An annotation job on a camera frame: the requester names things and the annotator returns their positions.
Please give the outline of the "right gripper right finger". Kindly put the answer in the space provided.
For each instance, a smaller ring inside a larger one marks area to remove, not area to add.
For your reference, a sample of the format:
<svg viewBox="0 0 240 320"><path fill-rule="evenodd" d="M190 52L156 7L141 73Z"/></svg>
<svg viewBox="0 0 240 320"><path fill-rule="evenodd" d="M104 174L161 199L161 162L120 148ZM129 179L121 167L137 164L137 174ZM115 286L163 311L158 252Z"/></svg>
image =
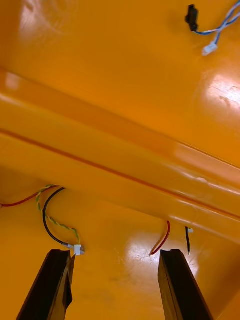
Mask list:
<svg viewBox="0 0 240 320"><path fill-rule="evenodd" d="M212 320L184 254L179 249L161 250L158 283L166 320Z"/></svg>

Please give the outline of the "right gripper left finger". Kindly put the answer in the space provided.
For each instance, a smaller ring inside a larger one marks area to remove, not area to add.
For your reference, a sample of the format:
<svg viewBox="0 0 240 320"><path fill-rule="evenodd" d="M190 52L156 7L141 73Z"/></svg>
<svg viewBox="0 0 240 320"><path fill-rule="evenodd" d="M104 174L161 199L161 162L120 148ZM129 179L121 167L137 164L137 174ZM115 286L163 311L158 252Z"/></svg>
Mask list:
<svg viewBox="0 0 240 320"><path fill-rule="evenodd" d="M64 320L73 301L75 256L69 250L52 249L17 316L18 320Z"/></svg>

